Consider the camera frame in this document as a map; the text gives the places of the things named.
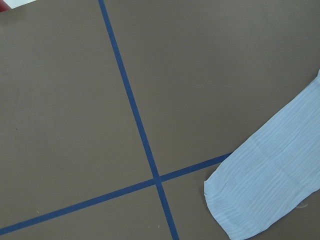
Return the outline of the light blue button-up shirt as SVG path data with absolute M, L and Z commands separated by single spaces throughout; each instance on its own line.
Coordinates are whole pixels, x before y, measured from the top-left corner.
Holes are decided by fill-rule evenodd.
M 320 79 L 316 77 L 204 182 L 207 207 L 231 240 L 245 240 L 320 188 Z

